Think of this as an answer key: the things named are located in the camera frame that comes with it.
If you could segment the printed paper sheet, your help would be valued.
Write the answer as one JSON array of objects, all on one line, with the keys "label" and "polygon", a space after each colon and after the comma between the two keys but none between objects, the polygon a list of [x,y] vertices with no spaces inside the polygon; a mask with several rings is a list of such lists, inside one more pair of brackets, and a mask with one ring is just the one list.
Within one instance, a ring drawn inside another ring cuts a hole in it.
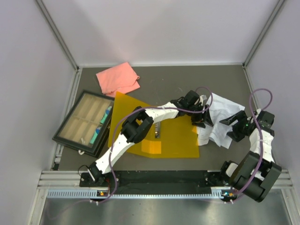
[{"label": "printed paper sheet", "polygon": [[206,128],[196,127],[195,131],[198,135],[198,146],[204,146],[209,141],[214,142],[218,147],[224,147],[229,149],[232,139],[227,136],[227,132],[230,131],[230,127],[221,124],[219,121],[226,119],[230,116],[230,113],[224,109],[212,110],[210,116],[214,126],[206,125]]},{"label": "printed paper sheet", "polygon": [[212,97],[208,98],[206,104],[210,105],[210,118],[214,124],[218,123],[220,120],[233,116],[239,111],[245,110],[244,106],[215,93],[212,94]]}]

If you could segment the yellow plastic folder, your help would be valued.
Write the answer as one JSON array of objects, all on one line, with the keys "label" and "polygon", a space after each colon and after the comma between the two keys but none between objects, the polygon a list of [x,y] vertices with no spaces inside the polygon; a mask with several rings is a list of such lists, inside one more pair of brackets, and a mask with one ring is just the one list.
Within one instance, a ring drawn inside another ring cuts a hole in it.
[{"label": "yellow plastic folder", "polygon": [[[107,146],[112,144],[113,132],[118,122],[136,107],[149,104],[117,92],[113,104],[112,119]],[[189,116],[164,120],[160,123],[160,137],[155,138],[152,126],[145,139],[130,147],[127,152],[147,158],[198,158],[198,135]]]}]

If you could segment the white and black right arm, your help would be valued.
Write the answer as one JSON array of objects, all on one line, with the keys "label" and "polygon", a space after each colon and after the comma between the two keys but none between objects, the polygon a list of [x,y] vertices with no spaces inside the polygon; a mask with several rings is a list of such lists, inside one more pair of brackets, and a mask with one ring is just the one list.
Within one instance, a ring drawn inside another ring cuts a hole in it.
[{"label": "white and black right arm", "polygon": [[239,164],[224,162],[219,181],[256,202],[261,202],[266,197],[282,172],[271,153],[271,143],[275,136],[271,128],[274,118],[272,113],[257,110],[252,117],[240,111],[220,121],[221,124],[232,126],[227,135],[233,141],[239,142],[246,136],[249,137],[250,150]]}]

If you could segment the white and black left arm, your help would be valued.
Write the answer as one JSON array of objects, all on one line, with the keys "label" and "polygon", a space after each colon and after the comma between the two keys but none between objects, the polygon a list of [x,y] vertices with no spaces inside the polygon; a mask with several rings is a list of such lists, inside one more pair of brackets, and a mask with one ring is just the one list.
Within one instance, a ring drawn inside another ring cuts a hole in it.
[{"label": "white and black left arm", "polygon": [[136,107],[117,124],[121,126],[121,130],[119,133],[114,130],[110,148],[88,167],[91,182],[96,186],[103,185],[106,174],[113,171],[113,164],[131,146],[140,143],[155,123],[188,115],[194,126],[214,126],[209,112],[211,104],[205,105],[203,102],[203,97],[191,90],[186,96],[171,100],[165,105]]}]

